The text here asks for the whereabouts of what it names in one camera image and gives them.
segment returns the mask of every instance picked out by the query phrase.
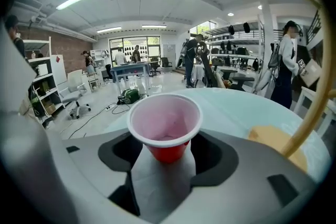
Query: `cup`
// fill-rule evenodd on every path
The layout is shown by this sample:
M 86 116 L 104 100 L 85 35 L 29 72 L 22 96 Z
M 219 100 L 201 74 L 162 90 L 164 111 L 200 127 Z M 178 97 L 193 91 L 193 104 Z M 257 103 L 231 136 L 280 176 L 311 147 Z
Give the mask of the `cup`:
M 179 94 L 157 94 L 136 103 L 128 113 L 131 134 L 160 162 L 180 159 L 200 130 L 203 114 L 198 104 Z

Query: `light blue tabletop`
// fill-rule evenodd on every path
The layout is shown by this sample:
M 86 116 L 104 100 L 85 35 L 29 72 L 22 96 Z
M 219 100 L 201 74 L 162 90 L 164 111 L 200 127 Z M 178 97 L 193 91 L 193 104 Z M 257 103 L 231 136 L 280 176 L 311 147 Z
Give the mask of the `light blue tabletop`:
M 178 90 L 191 98 L 203 110 L 203 129 L 247 138 L 255 125 L 273 125 L 293 135 L 302 119 L 285 107 L 255 94 L 221 88 L 196 88 Z M 114 121 L 105 133 L 127 128 L 127 115 Z M 322 139 L 313 131 L 301 146 L 307 158 L 308 174 L 317 182 L 323 180 L 331 158 Z

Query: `table leg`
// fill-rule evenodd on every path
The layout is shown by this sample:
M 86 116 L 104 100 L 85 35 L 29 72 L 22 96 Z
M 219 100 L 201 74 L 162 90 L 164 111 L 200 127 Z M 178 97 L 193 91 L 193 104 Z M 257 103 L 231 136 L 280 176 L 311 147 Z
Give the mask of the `table leg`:
M 145 79 L 145 86 L 146 86 L 146 92 L 148 92 L 147 96 L 149 96 L 149 76 L 147 76 L 146 66 L 143 66 L 143 76 Z
M 295 106 L 294 110 L 293 110 L 293 112 L 295 114 L 299 113 L 300 107 L 302 107 L 304 99 L 305 99 L 305 95 L 303 93 L 303 90 L 301 90 L 300 97 L 298 99 L 298 102 L 296 103 L 296 106 Z
M 317 134 L 320 137 L 323 137 L 323 135 L 327 131 L 327 129 L 328 129 L 330 123 L 331 123 L 332 118 L 333 118 L 333 113 L 332 113 L 331 110 L 328 110 L 328 112 L 326 113 L 326 116 L 324 117 L 319 129 L 317 130 Z
M 116 77 L 116 84 L 117 84 L 118 90 L 119 90 L 120 95 L 121 95 L 122 92 L 121 92 L 121 89 L 120 89 L 119 78 L 118 78 L 118 75 L 117 75 L 117 72 L 116 72 L 116 71 L 114 72 L 114 76 Z

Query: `brown brick wall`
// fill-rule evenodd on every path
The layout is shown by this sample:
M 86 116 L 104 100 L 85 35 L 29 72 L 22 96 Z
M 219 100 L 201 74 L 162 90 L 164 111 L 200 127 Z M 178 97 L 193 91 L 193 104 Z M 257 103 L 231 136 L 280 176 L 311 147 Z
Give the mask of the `brown brick wall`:
M 28 39 L 28 28 L 24 26 L 19 26 L 19 31 L 22 39 Z M 85 70 L 85 60 L 82 55 L 80 55 L 84 50 L 92 50 L 92 43 L 84 41 L 78 38 L 66 36 L 63 34 L 46 31 L 38 28 L 31 28 L 29 33 L 29 39 L 40 39 L 48 40 L 51 37 L 51 54 L 61 54 L 63 55 L 64 68 L 66 74 L 78 69 Z M 48 52 L 48 46 L 44 46 L 41 53 L 46 56 Z M 26 56 L 28 59 L 31 58 L 31 53 L 27 52 Z

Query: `chair base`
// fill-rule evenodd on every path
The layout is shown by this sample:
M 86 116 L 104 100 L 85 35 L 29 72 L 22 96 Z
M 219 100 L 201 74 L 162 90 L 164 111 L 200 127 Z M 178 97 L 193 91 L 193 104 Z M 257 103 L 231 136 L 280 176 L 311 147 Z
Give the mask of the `chair base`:
M 89 104 L 86 105 L 79 105 L 79 103 L 76 101 L 76 107 L 74 109 L 72 109 L 69 113 L 69 115 L 73 118 L 76 114 L 76 119 L 79 119 L 79 109 L 80 108 L 87 108 L 88 111 L 91 111 L 91 107 L 89 106 Z

